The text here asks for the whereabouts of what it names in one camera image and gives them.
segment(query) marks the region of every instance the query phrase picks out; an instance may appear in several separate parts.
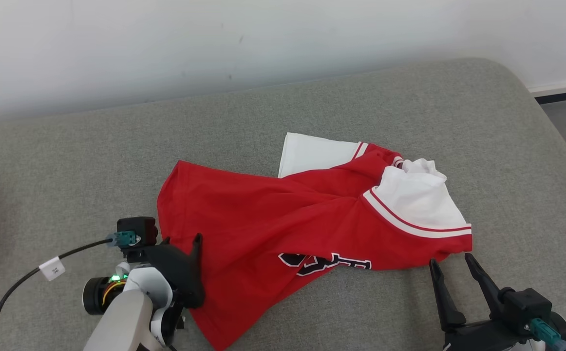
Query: red cloth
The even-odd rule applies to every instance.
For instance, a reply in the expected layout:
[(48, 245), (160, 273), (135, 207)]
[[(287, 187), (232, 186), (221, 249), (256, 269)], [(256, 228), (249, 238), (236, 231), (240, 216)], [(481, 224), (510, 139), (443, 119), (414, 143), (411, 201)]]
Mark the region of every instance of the red cloth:
[(407, 269), (472, 249), (471, 231), (411, 235), (367, 202), (362, 194), (399, 159), (372, 146), (347, 164), (285, 178), (178, 162), (158, 198), (161, 233), (186, 253), (203, 233), (206, 298), (191, 315), (217, 351), (337, 264)]

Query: white wall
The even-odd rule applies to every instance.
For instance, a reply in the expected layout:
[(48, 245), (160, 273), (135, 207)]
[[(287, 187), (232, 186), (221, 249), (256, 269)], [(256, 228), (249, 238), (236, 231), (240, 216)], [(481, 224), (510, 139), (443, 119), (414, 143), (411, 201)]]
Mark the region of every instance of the white wall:
[(566, 87), (566, 0), (0, 0), (0, 117), (461, 56)]

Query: jersey lettering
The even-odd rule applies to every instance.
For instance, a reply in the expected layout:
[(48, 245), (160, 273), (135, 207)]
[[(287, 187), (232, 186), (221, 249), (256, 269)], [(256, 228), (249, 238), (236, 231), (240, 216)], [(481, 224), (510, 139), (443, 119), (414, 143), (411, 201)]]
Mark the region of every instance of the jersey lettering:
[[(306, 257), (307, 256), (305, 255), (296, 255), (294, 253), (282, 253), (279, 255), (281, 261), (283, 261), (286, 265), (289, 265), (289, 267), (300, 267)], [(347, 264), (350, 267), (372, 269), (372, 262), (370, 260), (354, 260), (352, 258), (341, 257), (339, 256), (339, 253), (332, 253), (331, 260), (323, 257), (311, 256), (308, 262), (302, 265), (296, 275), (303, 277), (311, 273), (324, 271), (325, 269), (334, 267), (338, 264)]]

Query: white cable label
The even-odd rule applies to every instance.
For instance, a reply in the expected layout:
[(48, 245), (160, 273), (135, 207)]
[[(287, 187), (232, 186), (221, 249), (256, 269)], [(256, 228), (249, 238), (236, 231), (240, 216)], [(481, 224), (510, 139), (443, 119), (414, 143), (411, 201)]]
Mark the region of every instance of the white cable label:
[(51, 260), (43, 263), (38, 268), (40, 269), (41, 272), (43, 272), (43, 274), (45, 275), (45, 278), (47, 278), (47, 280), (49, 280), (50, 282), (52, 280), (60, 277), (60, 274), (62, 274), (66, 271), (66, 269), (64, 268), (64, 265), (62, 264), (62, 262), (60, 261), (60, 258), (58, 258), (58, 256), (56, 256), (56, 257), (52, 258)]

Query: baseboard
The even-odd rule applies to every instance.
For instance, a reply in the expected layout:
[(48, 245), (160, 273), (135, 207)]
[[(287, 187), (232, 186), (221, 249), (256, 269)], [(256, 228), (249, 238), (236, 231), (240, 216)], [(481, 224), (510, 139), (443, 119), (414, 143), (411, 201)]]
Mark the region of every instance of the baseboard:
[(528, 88), (532, 97), (536, 98), (539, 104), (549, 104), (566, 100), (566, 82), (551, 84), (548, 86), (538, 86)]

